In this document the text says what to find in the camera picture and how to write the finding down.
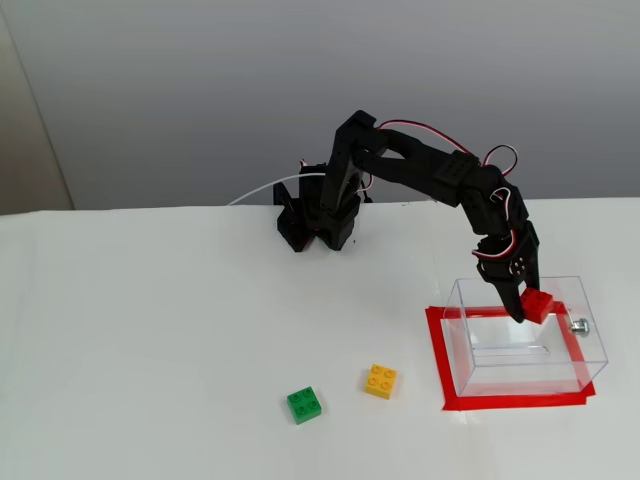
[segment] lego brick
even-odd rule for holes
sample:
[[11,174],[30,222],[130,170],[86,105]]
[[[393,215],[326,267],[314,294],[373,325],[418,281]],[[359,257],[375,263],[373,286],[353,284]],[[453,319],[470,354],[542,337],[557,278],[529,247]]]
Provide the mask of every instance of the lego brick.
[[372,365],[364,391],[389,400],[396,381],[396,371],[380,365]]
[[299,392],[289,395],[287,397],[287,404],[297,425],[311,420],[322,413],[320,402],[311,387],[303,388]]
[[553,297],[535,288],[527,288],[520,296],[527,320],[542,324],[553,308]]

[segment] red tape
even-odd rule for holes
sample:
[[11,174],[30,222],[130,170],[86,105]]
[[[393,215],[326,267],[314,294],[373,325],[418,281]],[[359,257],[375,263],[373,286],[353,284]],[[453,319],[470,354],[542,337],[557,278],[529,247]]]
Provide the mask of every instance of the red tape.
[[[443,410],[488,410],[497,408],[530,408],[530,407],[561,407],[569,405],[586,405],[587,398],[596,394],[593,383],[589,382],[587,386],[576,393],[556,393],[552,395],[495,395],[483,397],[459,397],[451,376],[451,367],[449,358],[447,357],[447,347],[442,334],[442,322],[444,318],[443,307],[429,307],[426,310],[427,324],[431,332],[431,341],[433,343],[433,353],[436,357],[438,373],[440,374],[440,382],[442,383],[442,392],[444,393]],[[483,316],[497,317],[504,316],[507,313],[504,309],[494,307],[480,307],[467,309],[467,316]],[[569,356],[574,362],[584,361],[580,346],[576,338],[568,331],[566,324],[567,310],[561,302],[555,302],[553,313],[556,314],[562,336],[567,344]],[[577,365],[576,376],[580,385],[582,371],[586,368],[584,365]]]

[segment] white wire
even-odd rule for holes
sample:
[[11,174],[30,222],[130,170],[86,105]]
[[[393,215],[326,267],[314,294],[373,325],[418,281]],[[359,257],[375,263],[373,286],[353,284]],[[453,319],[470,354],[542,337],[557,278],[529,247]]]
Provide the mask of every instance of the white wire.
[[373,175],[369,174],[369,185],[367,185],[365,188],[361,188],[360,190],[356,190],[356,193],[366,192],[367,190],[369,190],[373,185],[374,178],[375,177]]
[[[497,188],[496,190],[491,192],[491,195],[489,195],[489,198],[493,197],[494,195],[496,195],[496,193],[498,193],[501,190],[506,190],[507,191],[507,197],[502,199],[502,200],[504,200],[504,212],[507,215],[507,222],[508,222],[509,221],[509,199],[511,198],[511,190],[509,190],[507,187]],[[488,253],[482,253],[479,250],[472,250],[471,253],[473,253],[476,257],[480,257],[480,258],[500,258],[500,257],[503,257],[504,255],[506,255],[507,253],[509,253],[511,251],[511,249],[515,246],[515,243],[516,243],[516,232],[512,228],[511,229],[511,243],[502,252],[496,253],[495,255],[491,255],[491,254],[488,254]]]
[[487,165],[489,165],[489,160],[491,159],[491,155],[493,155],[494,153],[496,153],[498,150],[500,150],[501,148],[508,148],[509,150],[511,150],[513,152],[513,154],[515,155],[515,158],[513,160],[513,164],[507,168],[506,170],[504,170],[502,172],[502,175],[504,175],[505,177],[507,175],[509,175],[511,173],[511,171],[516,168],[516,165],[518,164],[518,151],[515,149],[515,147],[512,147],[511,145],[507,145],[506,143],[503,143],[502,145],[498,145],[497,147],[493,147],[489,153],[487,153],[487,156],[484,157],[484,161],[482,162],[482,166],[486,167]]
[[242,195],[241,197],[236,198],[233,202],[228,203],[227,207],[230,207],[231,205],[235,205],[236,203],[244,200],[247,197],[250,197],[251,195],[253,195],[254,193],[259,192],[260,190],[264,190],[265,188],[269,188],[272,185],[275,185],[276,183],[280,183],[280,182],[284,182],[286,180],[292,180],[294,178],[300,178],[300,177],[324,177],[324,173],[300,173],[298,175],[291,175],[289,177],[284,177],[281,178],[280,180],[276,180],[275,182],[271,182],[271,183],[267,183],[266,185],[263,185],[261,187],[256,188],[255,190],[251,190],[249,193],[245,193],[244,195]]
[[506,199],[502,199],[504,200],[504,213],[507,215],[507,222],[509,221],[509,199],[511,198],[511,190],[509,190],[507,187],[500,187],[496,190],[494,190],[491,195],[489,195],[489,198],[493,197],[494,195],[496,195],[496,192],[499,192],[500,190],[506,190],[507,191],[507,198]]

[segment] red lego brick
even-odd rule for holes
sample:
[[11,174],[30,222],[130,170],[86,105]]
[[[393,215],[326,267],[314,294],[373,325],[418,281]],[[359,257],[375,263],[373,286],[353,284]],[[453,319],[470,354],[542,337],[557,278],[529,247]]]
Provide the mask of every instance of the red lego brick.
[[520,296],[524,316],[539,325],[544,322],[553,308],[553,297],[535,288],[527,288]]

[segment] green lego brick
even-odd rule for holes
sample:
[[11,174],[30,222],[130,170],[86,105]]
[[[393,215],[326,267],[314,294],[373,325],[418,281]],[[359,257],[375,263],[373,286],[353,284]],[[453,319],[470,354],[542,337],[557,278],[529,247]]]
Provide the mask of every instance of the green lego brick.
[[291,415],[296,421],[297,425],[300,425],[307,420],[311,420],[322,413],[322,407],[320,402],[316,398],[316,394],[313,393],[313,388],[303,388],[299,392],[292,393],[287,397],[287,403],[291,410]]

